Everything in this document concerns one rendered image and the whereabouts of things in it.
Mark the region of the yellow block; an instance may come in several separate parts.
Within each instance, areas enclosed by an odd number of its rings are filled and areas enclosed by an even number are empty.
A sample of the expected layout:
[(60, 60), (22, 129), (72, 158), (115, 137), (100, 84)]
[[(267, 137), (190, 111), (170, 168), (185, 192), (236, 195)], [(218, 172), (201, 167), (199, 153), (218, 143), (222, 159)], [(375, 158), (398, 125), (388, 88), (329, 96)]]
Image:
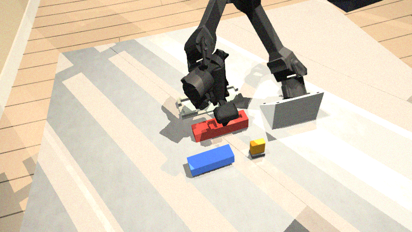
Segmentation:
[(251, 154), (257, 154), (257, 153), (260, 153), (260, 152), (264, 152), (265, 151), (265, 145), (266, 145), (266, 143), (265, 143), (264, 138), (250, 141), (250, 152), (251, 152)]

